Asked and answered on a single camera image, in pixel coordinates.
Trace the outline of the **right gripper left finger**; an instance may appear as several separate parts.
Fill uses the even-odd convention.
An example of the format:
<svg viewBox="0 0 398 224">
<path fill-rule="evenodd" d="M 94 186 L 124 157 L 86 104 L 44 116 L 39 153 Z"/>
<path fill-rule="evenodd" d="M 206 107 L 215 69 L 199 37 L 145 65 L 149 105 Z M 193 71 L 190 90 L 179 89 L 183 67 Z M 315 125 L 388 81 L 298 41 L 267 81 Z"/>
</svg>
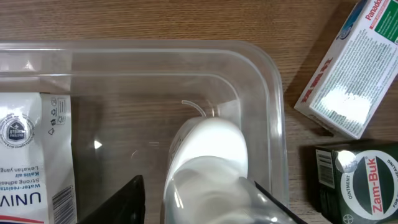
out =
<svg viewBox="0 0 398 224">
<path fill-rule="evenodd" d="M 78 224 L 144 224 L 145 213 L 144 178 L 136 175 Z"/>
</svg>

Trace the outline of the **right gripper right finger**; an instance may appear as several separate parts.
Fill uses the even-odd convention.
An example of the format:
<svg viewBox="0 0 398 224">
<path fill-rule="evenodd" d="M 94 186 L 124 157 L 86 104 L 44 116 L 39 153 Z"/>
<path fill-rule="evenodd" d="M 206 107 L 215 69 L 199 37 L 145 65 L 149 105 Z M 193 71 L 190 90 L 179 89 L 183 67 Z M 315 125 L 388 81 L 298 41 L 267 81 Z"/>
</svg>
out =
<svg viewBox="0 0 398 224">
<path fill-rule="evenodd" d="M 287 214 L 287 216 L 292 219 L 295 223 L 298 224 L 308 224 L 307 222 L 303 221 L 301 218 L 299 218 L 295 213 L 290 211 L 285 205 L 283 205 L 281 202 L 279 202 L 276 198 L 272 196 L 265 188 L 263 188 L 260 184 L 257 182 L 254 182 L 256 188 L 260 190 L 267 198 L 269 198 L 274 205 L 276 205 L 280 210 L 283 210 L 284 213 Z"/>
</svg>

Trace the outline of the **green round-logo box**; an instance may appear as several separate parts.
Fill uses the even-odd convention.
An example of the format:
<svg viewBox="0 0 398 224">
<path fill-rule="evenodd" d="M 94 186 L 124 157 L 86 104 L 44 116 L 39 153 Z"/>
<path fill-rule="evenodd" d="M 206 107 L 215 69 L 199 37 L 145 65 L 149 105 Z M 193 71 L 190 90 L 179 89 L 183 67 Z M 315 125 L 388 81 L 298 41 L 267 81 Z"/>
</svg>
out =
<svg viewBox="0 0 398 224">
<path fill-rule="evenodd" d="M 397 143 L 362 140 L 315 149 L 320 210 L 332 223 L 397 220 Z"/>
</svg>

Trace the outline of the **white dropper bottle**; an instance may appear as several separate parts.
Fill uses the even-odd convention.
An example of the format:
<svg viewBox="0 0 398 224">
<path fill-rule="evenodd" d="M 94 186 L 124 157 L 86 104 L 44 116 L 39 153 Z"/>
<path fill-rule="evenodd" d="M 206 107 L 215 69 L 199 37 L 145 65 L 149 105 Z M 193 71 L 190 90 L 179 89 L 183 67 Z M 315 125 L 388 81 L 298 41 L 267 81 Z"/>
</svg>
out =
<svg viewBox="0 0 398 224">
<path fill-rule="evenodd" d="M 170 148 L 164 223 L 295 223 L 248 179 L 241 130 L 221 118 L 197 117 Z"/>
</svg>

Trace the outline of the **white Hansaplast box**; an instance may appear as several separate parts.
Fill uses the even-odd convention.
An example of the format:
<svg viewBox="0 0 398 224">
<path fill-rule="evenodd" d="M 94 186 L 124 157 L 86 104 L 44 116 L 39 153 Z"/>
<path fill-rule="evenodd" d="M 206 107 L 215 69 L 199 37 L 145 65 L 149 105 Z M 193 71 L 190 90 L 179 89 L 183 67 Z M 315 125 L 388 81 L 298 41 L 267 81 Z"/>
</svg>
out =
<svg viewBox="0 0 398 224">
<path fill-rule="evenodd" d="M 1 93 L 1 223 L 77 222 L 68 95 Z"/>
</svg>

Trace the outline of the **white green medicine box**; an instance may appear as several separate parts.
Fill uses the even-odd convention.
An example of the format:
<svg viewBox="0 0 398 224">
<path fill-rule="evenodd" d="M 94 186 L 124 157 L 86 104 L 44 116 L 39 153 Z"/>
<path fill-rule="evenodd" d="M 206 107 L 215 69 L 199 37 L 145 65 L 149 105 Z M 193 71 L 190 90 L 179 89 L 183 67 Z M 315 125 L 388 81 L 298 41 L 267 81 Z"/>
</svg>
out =
<svg viewBox="0 0 398 224">
<path fill-rule="evenodd" d="M 294 108 L 360 139 L 397 75 L 397 1 L 360 0 Z"/>
</svg>

